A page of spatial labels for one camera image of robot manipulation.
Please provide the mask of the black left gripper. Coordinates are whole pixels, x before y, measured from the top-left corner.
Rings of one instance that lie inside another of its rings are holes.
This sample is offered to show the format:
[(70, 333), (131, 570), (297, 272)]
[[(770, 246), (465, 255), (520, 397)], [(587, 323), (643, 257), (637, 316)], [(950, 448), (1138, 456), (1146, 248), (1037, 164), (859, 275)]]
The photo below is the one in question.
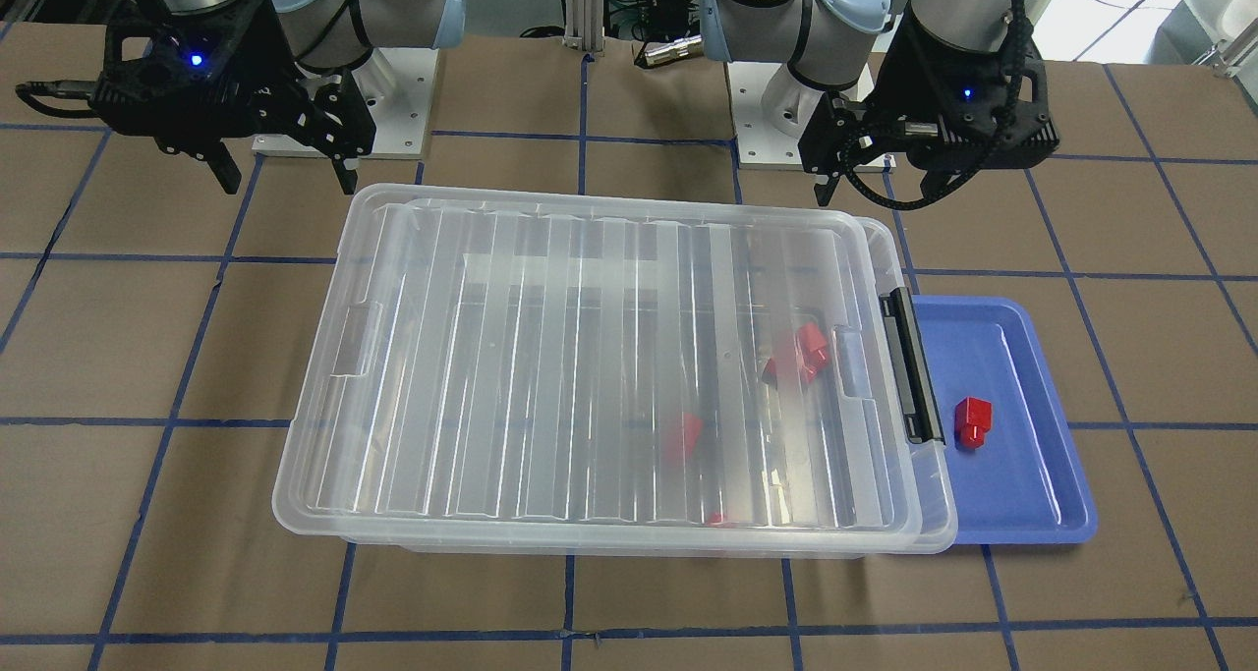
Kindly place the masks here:
[(798, 161), (813, 175), (816, 206), (828, 208), (837, 180), (886, 172), (886, 162), (908, 152), (897, 122), (869, 117), (868, 104), (824, 89), (798, 138)]

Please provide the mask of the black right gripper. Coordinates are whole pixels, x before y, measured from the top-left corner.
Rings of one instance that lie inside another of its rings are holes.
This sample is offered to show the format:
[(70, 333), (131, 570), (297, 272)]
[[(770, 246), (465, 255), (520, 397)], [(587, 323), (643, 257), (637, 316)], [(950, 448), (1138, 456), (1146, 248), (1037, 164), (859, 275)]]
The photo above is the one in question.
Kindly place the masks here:
[[(374, 151), (376, 125), (351, 70), (298, 79), (297, 73), (252, 73), (252, 133), (283, 135), (332, 160), (345, 196), (359, 191), (360, 157)], [(198, 150), (225, 194), (237, 194), (240, 169), (223, 140), (208, 140)]]

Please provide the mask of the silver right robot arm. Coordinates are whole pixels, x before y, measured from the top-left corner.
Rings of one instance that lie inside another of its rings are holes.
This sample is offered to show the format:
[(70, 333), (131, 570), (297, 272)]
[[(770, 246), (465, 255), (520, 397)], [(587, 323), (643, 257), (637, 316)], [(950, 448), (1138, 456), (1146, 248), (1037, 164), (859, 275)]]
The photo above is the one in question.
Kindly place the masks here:
[(225, 193), (229, 138), (282, 135), (327, 157), (341, 191), (377, 125), (355, 73), (381, 48), (457, 45), (465, 0), (126, 0), (86, 98), (108, 128), (203, 162)]

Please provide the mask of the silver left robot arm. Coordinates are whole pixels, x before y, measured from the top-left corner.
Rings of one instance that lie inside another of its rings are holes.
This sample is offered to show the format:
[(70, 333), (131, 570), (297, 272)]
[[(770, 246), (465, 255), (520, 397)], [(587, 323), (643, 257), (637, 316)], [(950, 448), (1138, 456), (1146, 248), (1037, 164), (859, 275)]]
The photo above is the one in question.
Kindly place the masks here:
[(699, 0), (710, 59), (780, 63), (818, 101), (798, 140), (818, 205), (898, 211), (1060, 147), (1034, 24), (1050, 0)]

